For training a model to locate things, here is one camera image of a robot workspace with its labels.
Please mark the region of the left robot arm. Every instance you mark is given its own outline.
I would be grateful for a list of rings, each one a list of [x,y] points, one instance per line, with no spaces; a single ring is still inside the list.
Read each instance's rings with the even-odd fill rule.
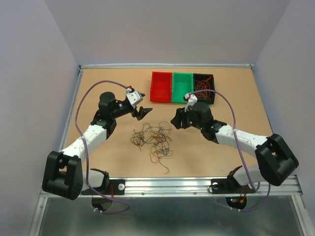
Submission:
[[[123,101],[114,93],[104,92],[99,97],[98,110],[87,130],[71,145],[61,151],[49,153],[42,181],[42,190],[70,200],[88,189],[99,194],[109,190],[109,174],[90,169],[84,172],[82,165],[88,162],[86,154],[92,153],[105,142],[116,128],[116,119],[131,114],[141,120],[150,108],[138,108],[144,94],[127,89]]]

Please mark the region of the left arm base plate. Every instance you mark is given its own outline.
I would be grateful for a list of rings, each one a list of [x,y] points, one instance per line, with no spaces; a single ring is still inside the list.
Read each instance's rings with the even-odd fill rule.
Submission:
[[[124,179],[108,179],[103,185],[94,189],[104,195],[124,195],[125,185]]]

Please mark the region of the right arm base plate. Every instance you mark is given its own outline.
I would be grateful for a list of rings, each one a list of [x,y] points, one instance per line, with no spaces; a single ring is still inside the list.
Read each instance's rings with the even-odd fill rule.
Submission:
[[[213,178],[208,186],[208,192],[212,194],[241,194],[255,193],[248,185],[241,186],[235,180],[227,178]]]

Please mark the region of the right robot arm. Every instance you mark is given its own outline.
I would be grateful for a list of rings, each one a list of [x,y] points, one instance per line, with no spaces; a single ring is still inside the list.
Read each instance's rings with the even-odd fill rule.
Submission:
[[[232,192],[262,181],[280,186],[299,166],[282,136],[272,134],[266,137],[234,129],[214,119],[210,107],[203,102],[197,102],[188,109],[178,108],[171,123],[176,129],[199,129],[206,140],[236,148],[240,155],[245,152],[256,158],[256,165],[242,165],[229,173],[226,186]]]

